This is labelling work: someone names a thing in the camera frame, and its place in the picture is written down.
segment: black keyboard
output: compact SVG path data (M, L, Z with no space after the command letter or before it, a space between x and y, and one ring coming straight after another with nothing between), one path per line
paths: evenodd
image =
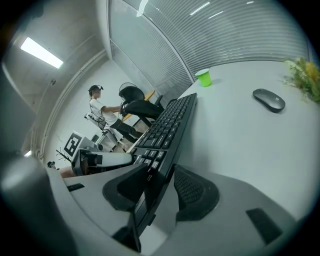
M196 101L196 93L172 101L131 150L135 156L134 164L145 163L149 168L148 188L135 208L139 235L151 221L167 189L179 144L191 122Z

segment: white t-shirt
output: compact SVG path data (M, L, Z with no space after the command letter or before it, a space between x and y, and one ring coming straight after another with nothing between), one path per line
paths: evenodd
M93 98L92 100L90 100L89 104L91 106L91 111L95 115L93 117L94 119L98 120L99 124L103 124L104 123L103 121L105 120L108 126L112 126L118 120L118 118L114 113L101 111L101 108L104 107L105 105L103 105L100 101Z

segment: green cup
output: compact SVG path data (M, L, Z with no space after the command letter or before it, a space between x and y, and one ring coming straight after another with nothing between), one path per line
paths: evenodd
M209 68L202 69L195 73L195 76L200 80L203 87L211 85L211 77L209 74Z

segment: white wall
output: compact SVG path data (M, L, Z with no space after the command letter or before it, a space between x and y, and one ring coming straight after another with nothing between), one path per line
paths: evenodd
M72 131L76 131L90 140L96 133L100 133L100 129L97 126L84 118L85 114L90 112L89 88L92 85L103 86L104 90L102 91L100 101L106 106L115 107L119 106L122 102L118 93L119 87L125 82L132 81L113 60L109 60L100 69L89 75L89 77L80 80L74 86L74 89L70 92L70 95L68 95L61 107L50 131L44 151L45 164L48 161L55 161L57 168L70 165L68 161L58 161L61 156L56 156L56 150L60 148L63 150ZM132 126L138 119L137 116L133 115L125 123Z

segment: ceiling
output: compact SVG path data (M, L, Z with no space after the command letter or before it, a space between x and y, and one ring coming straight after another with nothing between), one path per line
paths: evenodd
M104 47L95 0L50 0L30 13L33 10L36 14L31 17L34 18L28 16L15 34L4 63L24 100L36 112L32 142L34 149L38 149L59 96L75 74ZM62 66L57 69L21 50L27 37L62 60ZM22 151L30 149L31 134L29 132Z

